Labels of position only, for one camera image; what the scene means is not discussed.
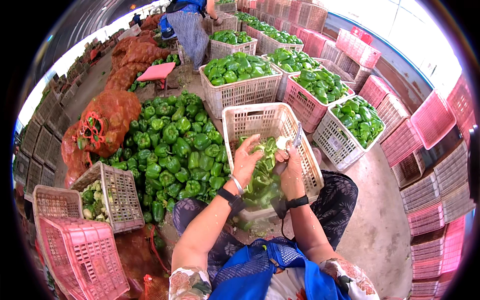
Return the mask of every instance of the floral shirt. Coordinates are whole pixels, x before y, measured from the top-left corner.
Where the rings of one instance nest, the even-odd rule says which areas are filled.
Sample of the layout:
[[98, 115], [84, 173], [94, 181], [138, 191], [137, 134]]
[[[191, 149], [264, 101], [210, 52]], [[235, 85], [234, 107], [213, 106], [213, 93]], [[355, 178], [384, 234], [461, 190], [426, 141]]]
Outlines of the floral shirt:
[[[352, 300], [379, 300], [372, 282], [356, 265], [332, 258], [319, 266], [320, 271], [330, 275]], [[273, 274], [265, 300], [306, 300], [304, 273], [304, 268], [287, 268]], [[211, 293], [212, 286], [206, 270], [183, 267], [170, 276], [170, 300], [206, 300]]]

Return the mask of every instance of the hand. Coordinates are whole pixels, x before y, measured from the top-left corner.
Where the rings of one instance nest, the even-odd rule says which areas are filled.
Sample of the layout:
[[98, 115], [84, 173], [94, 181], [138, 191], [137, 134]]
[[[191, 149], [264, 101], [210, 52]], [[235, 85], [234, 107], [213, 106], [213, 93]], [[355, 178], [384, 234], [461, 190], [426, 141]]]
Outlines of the hand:
[[249, 155], [249, 152], [253, 150], [259, 140], [260, 135], [254, 134], [243, 141], [240, 148], [235, 151], [233, 176], [239, 181], [243, 189], [249, 184], [250, 178], [252, 178], [255, 163], [264, 156], [263, 150], [255, 151], [252, 155]]
[[301, 179], [301, 158], [291, 141], [288, 141], [286, 151], [278, 149], [275, 152], [275, 159], [279, 162], [288, 159], [287, 168], [280, 174], [282, 191], [287, 200], [290, 201], [305, 195], [305, 186]]
[[217, 17], [217, 19], [214, 22], [215, 26], [220, 26], [223, 23], [223, 20], [220, 17]]

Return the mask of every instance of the floral pants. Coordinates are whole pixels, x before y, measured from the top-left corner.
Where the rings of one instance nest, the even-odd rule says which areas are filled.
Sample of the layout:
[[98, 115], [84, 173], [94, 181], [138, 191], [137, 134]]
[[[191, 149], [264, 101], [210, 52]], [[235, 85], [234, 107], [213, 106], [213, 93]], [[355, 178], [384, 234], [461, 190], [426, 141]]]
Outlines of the floral pants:
[[[311, 208], [320, 221], [330, 245], [335, 250], [353, 214], [358, 188], [352, 179], [344, 174], [322, 170], [322, 175], [324, 187]], [[175, 204], [173, 225], [179, 236], [206, 206], [205, 202], [192, 198], [182, 199]], [[220, 232], [215, 245], [208, 253], [207, 271], [211, 281], [228, 259], [244, 246], [228, 232], [224, 230]]]

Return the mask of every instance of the knife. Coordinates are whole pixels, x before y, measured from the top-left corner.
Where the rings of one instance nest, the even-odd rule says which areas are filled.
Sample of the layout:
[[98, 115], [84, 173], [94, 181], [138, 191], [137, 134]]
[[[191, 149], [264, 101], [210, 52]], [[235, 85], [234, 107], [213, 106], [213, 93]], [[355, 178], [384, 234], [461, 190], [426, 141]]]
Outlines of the knife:
[[[292, 145], [297, 148], [298, 146], [300, 146], [300, 143], [301, 143], [301, 133], [302, 133], [302, 128], [301, 128], [301, 123], [299, 122], [298, 123], [298, 131], [297, 131], [297, 135], [295, 136], [295, 139], [293, 140], [293, 143]], [[280, 175], [283, 173], [283, 171], [285, 171], [285, 169], [287, 168], [287, 165], [288, 165], [288, 160], [284, 160], [283, 162], [278, 162], [276, 161], [275, 162], [275, 167], [273, 168], [272, 170], [272, 173], [275, 174], [275, 175]]]

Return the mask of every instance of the patterned trousers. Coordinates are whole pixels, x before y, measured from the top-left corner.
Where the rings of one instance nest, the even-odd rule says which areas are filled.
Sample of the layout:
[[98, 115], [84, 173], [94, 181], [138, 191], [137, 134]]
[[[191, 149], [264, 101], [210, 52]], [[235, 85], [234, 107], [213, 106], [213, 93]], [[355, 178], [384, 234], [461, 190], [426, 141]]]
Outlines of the patterned trousers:
[[[333, 250], [347, 227], [357, 202], [357, 185], [348, 176], [322, 170], [325, 186], [320, 191], [317, 201], [312, 205], [312, 211], [317, 216]], [[179, 236], [188, 224], [207, 206], [205, 202], [185, 198], [173, 208], [173, 225]], [[212, 281], [218, 270], [228, 259], [245, 245], [234, 236], [222, 230], [213, 248], [208, 253], [208, 275]]]
[[167, 20], [172, 25], [185, 52], [193, 61], [193, 69], [198, 70], [208, 46], [208, 35], [202, 26], [202, 16], [198, 13], [178, 11], [168, 13]]

